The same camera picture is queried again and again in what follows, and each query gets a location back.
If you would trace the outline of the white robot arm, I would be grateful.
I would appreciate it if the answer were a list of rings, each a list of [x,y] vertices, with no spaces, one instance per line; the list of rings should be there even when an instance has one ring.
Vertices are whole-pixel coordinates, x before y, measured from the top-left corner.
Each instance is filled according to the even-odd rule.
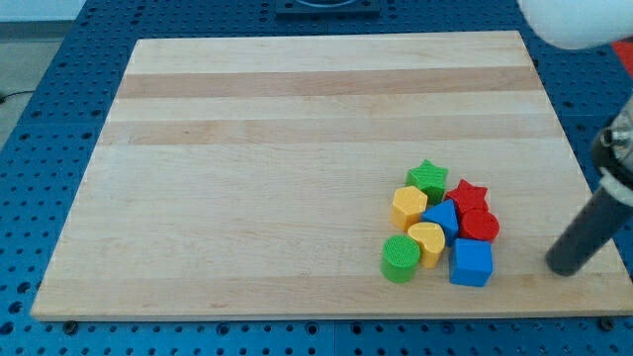
[[[632,36],[632,0],[517,0],[526,23],[562,49],[608,45]]]

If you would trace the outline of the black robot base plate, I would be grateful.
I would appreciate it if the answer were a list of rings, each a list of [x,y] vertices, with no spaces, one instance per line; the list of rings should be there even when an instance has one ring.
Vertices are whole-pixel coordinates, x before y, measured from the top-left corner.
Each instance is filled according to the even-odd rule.
[[[381,0],[276,0],[277,18],[379,15]]]

